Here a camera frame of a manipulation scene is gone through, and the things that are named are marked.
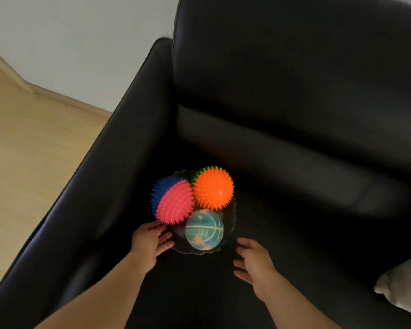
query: left hand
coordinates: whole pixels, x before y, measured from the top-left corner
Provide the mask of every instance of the left hand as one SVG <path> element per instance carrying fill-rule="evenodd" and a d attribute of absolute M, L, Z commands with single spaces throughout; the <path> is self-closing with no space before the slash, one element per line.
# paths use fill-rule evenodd
<path fill-rule="evenodd" d="M 174 246 L 174 241 L 166 243 L 172 236 L 171 232 L 162 234 L 166 228 L 166 225 L 162 225 L 159 221 L 153 221 L 142 224 L 133 233 L 130 254 L 138 260 L 143 274 L 154 267 L 157 256 Z"/>

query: wooden floor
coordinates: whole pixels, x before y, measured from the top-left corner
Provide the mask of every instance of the wooden floor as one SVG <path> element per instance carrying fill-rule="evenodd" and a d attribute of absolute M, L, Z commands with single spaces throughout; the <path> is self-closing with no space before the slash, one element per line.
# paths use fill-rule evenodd
<path fill-rule="evenodd" d="M 24 91 L 0 70 L 0 279 L 107 120 Z"/>

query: white wall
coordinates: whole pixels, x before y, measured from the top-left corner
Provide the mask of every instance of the white wall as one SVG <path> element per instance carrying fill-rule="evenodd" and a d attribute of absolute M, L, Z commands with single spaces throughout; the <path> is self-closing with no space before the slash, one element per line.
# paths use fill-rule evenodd
<path fill-rule="evenodd" d="M 0 56 L 26 81 L 115 109 L 178 0 L 0 0 Z"/>

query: black bowl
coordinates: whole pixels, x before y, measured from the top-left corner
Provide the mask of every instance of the black bowl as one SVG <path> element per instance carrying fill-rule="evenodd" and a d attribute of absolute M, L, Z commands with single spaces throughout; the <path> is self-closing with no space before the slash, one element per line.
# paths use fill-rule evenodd
<path fill-rule="evenodd" d="M 175 175 L 181 176 L 190 182 L 195 173 L 195 171 L 187 172 L 187 170 L 183 170 L 181 172 L 175 172 Z M 196 204 L 194 207 L 194 211 L 199 209 L 201 209 L 201 207 L 198 204 Z M 167 226 L 167 229 L 173 234 L 169 240 L 173 240 L 175 242 L 175 245 L 172 248 L 181 254 L 196 255 L 210 254 L 221 250 L 222 246 L 227 242 L 228 237 L 233 232 L 234 226 L 236 225 L 236 197 L 233 196 L 230 203 L 225 208 L 215 210 L 215 212 L 219 215 L 219 218 L 221 218 L 222 223 L 224 225 L 224 235 L 218 246 L 210 250 L 199 250 L 193 248 L 186 239 L 186 221 L 183 221 L 179 224 Z"/>

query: forearm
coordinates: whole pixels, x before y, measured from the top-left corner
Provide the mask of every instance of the forearm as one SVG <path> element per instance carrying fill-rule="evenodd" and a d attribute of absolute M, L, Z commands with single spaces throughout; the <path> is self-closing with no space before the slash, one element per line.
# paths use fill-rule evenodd
<path fill-rule="evenodd" d="M 279 273 L 272 273 L 264 302 L 278 329 L 340 329 Z"/>
<path fill-rule="evenodd" d="M 103 279 L 36 329 L 123 329 L 144 276 L 130 253 Z"/>

